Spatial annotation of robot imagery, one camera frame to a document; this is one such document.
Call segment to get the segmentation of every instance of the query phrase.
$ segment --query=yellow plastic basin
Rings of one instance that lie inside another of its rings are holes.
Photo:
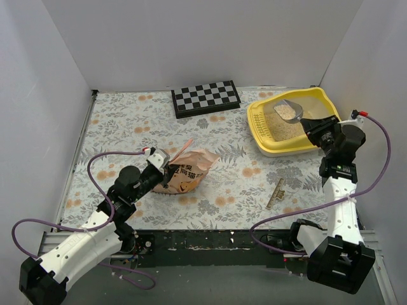
[[[283,98],[300,104],[304,112],[309,113],[313,119],[325,118],[332,115],[339,118],[338,111],[336,111],[335,106],[326,96],[325,91],[318,87],[287,91],[272,98],[257,101],[247,109],[247,119],[250,131],[260,151],[265,156],[278,157],[305,153],[316,149],[308,140],[305,133],[282,141],[273,139],[272,133],[266,124],[265,114],[273,112],[273,106]]]

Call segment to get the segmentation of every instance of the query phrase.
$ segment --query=gray wall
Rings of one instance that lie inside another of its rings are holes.
[[[41,0],[0,0],[0,62],[0,298],[22,304],[11,227],[54,219],[91,91]],[[22,225],[18,239],[36,253],[45,229]]]
[[[343,115],[368,111],[389,131],[393,155],[388,172],[358,199],[362,219],[378,233],[384,261],[400,304],[407,303],[407,2],[364,0],[322,80]],[[358,188],[377,176],[385,159],[381,131],[366,122],[358,152]]]
[[[92,89],[308,87],[362,0],[43,0]]]

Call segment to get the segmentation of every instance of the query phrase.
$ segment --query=metal scoop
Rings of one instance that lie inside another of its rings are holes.
[[[289,124],[299,123],[304,115],[302,106],[289,100],[281,100],[273,108],[280,118]]]

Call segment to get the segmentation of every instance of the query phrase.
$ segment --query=gray leaf pattern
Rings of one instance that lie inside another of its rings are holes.
[[[324,203],[318,167],[321,152],[268,158],[256,146],[247,124],[247,107],[281,91],[239,90],[241,108],[176,119],[170,92],[100,93],[76,163],[61,223],[78,227],[103,197],[90,182],[86,165],[106,151],[159,147],[174,156],[189,138],[190,149],[218,153],[219,162],[192,192],[148,193],[127,221],[134,229],[247,229],[255,222]],[[127,165],[146,166],[144,156],[104,156],[91,169],[105,191]],[[285,178],[283,200],[265,207],[276,183]],[[303,217],[326,227],[326,211],[300,214],[262,227],[288,229]]]

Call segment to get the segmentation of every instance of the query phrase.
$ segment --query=crumpled paper bag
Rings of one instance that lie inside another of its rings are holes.
[[[190,139],[184,147],[170,161],[170,165],[179,165],[179,168],[168,183],[168,188],[158,184],[153,192],[165,194],[182,194],[196,188],[202,179],[209,173],[209,169],[219,160],[220,156],[207,149],[183,151],[192,144]]]

